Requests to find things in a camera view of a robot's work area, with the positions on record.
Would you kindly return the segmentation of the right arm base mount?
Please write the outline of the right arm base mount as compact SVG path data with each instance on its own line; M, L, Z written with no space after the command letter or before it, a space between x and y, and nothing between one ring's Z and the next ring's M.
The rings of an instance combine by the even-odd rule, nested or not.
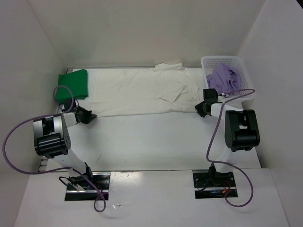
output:
M236 183L233 173L229 173L223 178L210 180L208 171L193 171L193 184L195 199L217 199L238 197Z

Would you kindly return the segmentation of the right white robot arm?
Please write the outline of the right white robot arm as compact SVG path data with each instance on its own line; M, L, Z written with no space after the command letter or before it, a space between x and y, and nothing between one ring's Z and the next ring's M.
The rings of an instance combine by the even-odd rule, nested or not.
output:
M209 115L218 118L206 151L206 160L211 163L208 170L208 181L211 185L218 186L225 177L231 175L239 153L252 150L259 145L260 134L256 113L254 110L243 110L225 103L207 101L197 104L195 109L201 117ZM219 157L212 160L209 155L220 123L224 124L225 147Z

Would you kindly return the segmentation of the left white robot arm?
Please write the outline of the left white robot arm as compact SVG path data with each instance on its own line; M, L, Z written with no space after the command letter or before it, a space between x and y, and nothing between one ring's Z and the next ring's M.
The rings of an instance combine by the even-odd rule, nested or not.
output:
M71 149L68 128L78 123L90 124L97 115L80 106L69 113L59 113L33 120L34 147L39 156L54 159L62 167L68 167L72 185L92 189L95 178L88 164L80 160Z

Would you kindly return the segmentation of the lavender t shirt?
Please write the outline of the lavender t shirt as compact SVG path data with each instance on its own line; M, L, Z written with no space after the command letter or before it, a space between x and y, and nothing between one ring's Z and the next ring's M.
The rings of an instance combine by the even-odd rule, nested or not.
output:
M213 72L206 76L209 88L214 88L218 94L229 96L241 88L240 73L236 68L218 63Z

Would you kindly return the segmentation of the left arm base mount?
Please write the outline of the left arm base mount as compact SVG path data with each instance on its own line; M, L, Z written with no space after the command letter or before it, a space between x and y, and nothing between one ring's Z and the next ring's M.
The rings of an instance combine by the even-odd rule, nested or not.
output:
M94 201L98 197L98 193L94 187L85 180L83 183L87 187L83 188L79 184L73 184L67 177L60 176L59 179L66 186L65 201ZM95 172L92 175L93 184L102 192L106 201L109 198L109 181L110 173Z

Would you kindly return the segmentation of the green t shirt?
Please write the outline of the green t shirt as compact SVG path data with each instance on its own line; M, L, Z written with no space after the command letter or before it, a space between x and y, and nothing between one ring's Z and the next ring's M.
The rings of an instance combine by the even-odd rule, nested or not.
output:
M88 72L85 69L77 70L68 74L59 74L58 86L66 86L72 92L74 99L83 100L89 96L88 93ZM55 100L62 104L70 99L71 95L65 88L58 88Z

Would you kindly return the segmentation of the white t shirt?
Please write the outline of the white t shirt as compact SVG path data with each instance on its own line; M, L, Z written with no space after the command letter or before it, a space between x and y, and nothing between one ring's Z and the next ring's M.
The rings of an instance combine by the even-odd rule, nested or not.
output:
M151 69L105 69L96 76L91 109L99 117L195 111L198 84L181 63Z

